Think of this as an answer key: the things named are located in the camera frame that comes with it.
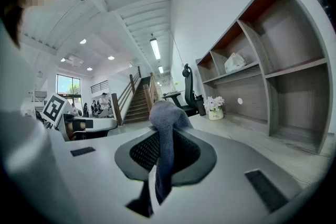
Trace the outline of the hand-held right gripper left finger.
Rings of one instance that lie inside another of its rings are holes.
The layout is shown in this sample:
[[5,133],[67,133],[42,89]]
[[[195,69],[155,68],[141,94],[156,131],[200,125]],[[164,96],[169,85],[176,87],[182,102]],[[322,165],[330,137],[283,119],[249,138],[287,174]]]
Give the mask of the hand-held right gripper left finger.
[[126,207],[139,198],[143,182],[128,179],[114,160],[120,145],[148,131],[72,142],[59,137],[59,168],[82,224],[159,224],[157,214],[147,218]]

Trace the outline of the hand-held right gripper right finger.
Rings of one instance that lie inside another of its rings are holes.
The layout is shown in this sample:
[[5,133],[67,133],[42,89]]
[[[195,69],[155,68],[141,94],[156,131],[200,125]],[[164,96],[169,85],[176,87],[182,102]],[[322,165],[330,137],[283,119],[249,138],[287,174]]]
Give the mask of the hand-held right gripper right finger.
[[154,213],[154,224],[256,224],[269,215],[246,173],[260,170],[292,200],[302,188],[284,169],[252,147],[196,129],[184,129],[217,155],[213,170],[198,184],[173,187]]

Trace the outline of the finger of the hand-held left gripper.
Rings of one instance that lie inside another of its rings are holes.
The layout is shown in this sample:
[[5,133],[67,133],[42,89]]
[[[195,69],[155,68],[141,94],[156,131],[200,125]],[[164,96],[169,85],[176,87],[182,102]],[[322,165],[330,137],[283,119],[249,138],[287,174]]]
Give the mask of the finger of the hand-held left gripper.
[[118,127],[118,121],[114,118],[87,118],[86,138],[106,137],[110,130]]

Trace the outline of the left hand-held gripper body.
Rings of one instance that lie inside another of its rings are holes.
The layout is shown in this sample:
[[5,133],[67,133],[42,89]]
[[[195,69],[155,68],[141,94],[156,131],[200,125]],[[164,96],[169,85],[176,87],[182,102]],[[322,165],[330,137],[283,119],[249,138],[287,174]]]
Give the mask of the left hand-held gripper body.
[[74,112],[70,103],[58,94],[50,96],[41,115],[49,128],[58,131],[65,142],[93,138],[93,134],[87,132],[86,118]]

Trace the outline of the dark blue wiping cloth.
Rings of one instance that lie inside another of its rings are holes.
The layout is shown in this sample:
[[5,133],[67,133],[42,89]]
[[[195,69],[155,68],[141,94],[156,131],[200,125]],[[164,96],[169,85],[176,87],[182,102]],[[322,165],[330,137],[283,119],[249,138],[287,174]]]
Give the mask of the dark blue wiping cloth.
[[161,204],[171,191],[171,177],[174,170],[173,128],[191,128],[186,112],[170,101],[154,103],[149,120],[159,133],[160,153],[155,174],[155,195]]

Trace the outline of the grey wooden shelf unit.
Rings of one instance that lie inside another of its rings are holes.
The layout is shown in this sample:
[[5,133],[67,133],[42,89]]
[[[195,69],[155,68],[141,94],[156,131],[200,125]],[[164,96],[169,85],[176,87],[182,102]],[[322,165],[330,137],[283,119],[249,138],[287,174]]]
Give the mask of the grey wooden shelf unit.
[[[246,65],[226,73],[232,53]],[[223,97],[226,115],[261,122],[266,136],[288,146],[321,152],[332,73],[325,42],[301,0],[250,0],[196,64],[206,96]]]

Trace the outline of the grey wood-grain table top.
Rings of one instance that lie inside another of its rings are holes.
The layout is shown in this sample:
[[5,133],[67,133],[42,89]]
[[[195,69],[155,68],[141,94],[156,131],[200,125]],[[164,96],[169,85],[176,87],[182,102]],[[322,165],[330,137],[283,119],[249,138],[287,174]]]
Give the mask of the grey wood-grain table top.
[[333,133],[328,133],[321,153],[314,155],[266,136],[265,125],[247,117],[227,114],[221,120],[212,121],[207,115],[194,115],[189,120],[195,129],[249,145],[293,176],[302,188],[326,175],[335,151]]

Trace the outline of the large window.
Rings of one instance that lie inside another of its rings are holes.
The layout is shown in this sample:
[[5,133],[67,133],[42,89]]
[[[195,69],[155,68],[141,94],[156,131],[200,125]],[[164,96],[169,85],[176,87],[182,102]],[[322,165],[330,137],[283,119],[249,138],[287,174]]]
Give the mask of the large window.
[[56,74],[56,92],[66,97],[80,98],[80,79]]

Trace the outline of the wooden staircase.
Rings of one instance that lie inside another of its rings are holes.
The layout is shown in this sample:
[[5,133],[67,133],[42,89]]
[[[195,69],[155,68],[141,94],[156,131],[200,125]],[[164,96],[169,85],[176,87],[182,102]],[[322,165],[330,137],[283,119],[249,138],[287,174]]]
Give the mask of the wooden staircase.
[[150,111],[159,99],[157,82],[153,73],[141,77],[129,75],[129,83],[120,94],[111,95],[113,117],[119,126],[148,120]]

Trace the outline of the ceiling air conditioner unit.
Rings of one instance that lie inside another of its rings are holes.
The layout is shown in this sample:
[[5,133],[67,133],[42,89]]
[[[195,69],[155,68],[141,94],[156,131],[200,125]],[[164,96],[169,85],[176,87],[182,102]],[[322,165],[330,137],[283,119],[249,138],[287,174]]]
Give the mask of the ceiling air conditioner unit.
[[75,67],[75,68],[79,68],[84,61],[74,55],[70,55],[67,58],[65,58],[65,62],[68,63],[69,65]]

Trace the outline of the pink flowers in white pot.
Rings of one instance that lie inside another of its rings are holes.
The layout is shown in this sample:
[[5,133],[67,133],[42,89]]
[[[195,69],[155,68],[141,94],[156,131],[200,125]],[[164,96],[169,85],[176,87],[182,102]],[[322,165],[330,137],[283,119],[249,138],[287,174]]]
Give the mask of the pink flowers in white pot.
[[208,97],[204,101],[205,111],[208,113],[209,119],[212,121],[220,120],[224,117],[222,106],[224,105],[225,100],[221,97]]

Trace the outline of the black water bottle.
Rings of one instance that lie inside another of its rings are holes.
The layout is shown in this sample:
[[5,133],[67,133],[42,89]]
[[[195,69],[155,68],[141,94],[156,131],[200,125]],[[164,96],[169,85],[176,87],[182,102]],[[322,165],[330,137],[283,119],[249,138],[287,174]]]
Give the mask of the black water bottle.
[[195,97],[195,102],[197,104],[198,113],[200,116],[206,115],[206,110],[204,107],[204,98],[202,95],[198,95]]

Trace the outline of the black mesh office chair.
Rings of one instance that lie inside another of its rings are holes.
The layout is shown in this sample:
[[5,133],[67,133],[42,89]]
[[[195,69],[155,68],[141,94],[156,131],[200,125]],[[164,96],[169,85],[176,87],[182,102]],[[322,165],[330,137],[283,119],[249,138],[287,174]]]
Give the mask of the black mesh office chair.
[[192,69],[185,64],[182,71],[182,76],[185,79],[185,102],[187,105],[181,107],[181,109],[187,114],[188,117],[198,114],[197,104],[195,102],[195,94],[193,89],[193,72]]

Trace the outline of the white tissue packet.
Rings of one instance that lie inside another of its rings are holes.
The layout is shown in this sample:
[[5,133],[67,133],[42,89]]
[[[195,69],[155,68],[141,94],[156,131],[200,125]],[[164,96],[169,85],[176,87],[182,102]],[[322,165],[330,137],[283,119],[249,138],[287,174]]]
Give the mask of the white tissue packet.
[[246,61],[240,54],[232,53],[231,56],[226,60],[225,72],[231,73],[233,71],[239,70],[246,65]]

